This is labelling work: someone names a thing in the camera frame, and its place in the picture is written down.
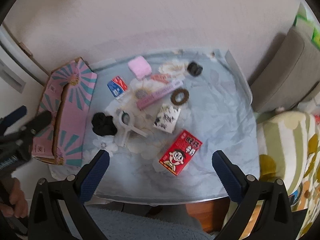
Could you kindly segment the person's left hand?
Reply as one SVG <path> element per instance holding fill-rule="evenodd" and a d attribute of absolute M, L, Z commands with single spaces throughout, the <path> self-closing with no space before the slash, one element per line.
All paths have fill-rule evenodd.
<path fill-rule="evenodd" d="M 20 181 L 17 178 L 11 179 L 9 186 L 9 202 L 14 207 L 10 207 L 1 201 L 1 212 L 4 217 L 25 218 L 28 215 L 28 203 L 24 192 L 21 190 Z"/>

